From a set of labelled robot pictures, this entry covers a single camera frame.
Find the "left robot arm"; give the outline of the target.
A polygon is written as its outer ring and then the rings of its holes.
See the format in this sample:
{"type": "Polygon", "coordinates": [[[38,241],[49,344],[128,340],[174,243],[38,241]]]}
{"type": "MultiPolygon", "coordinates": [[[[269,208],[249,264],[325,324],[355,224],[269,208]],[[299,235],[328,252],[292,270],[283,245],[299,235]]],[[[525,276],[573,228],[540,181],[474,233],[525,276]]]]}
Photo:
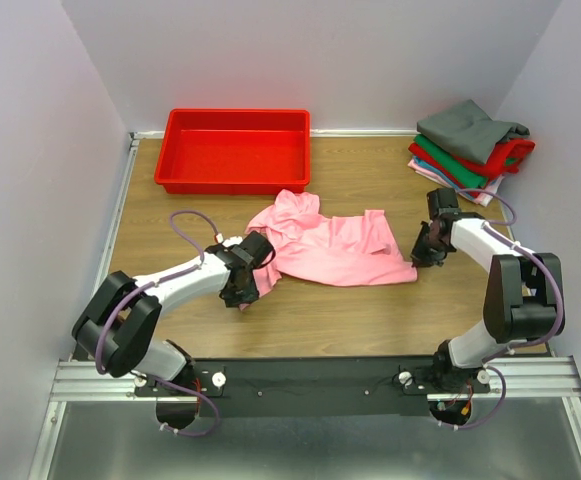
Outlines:
{"type": "Polygon", "coordinates": [[[72,336],[94,358],[98,373],[157,378],[171,395],[192,380],[192,359],[172,341],[154,339],[162,315],[202,296],[218,295],[228,308],[260,297],[254,273],[274,260],[273,245],[261,234],[231,237],[192,260],[161,272],[131,277],[109,274],[76,321],[72,336]]]}

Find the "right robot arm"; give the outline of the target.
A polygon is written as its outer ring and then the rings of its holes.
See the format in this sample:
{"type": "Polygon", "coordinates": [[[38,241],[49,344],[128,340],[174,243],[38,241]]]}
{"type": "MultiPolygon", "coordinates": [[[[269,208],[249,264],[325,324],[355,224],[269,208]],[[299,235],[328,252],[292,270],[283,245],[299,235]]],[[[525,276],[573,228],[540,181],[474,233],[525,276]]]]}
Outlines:
{"type": "Polygon", "coordinates": [[[446,340],[433,355],[428,380],[450,392],[486,363],[562,333],[565,302],[560,259],[512,241],[478,215],[443,213],[421,223],[411,251],[418,268],[441,266],[462,251],[488,274],[481,319],[446,340]]]}

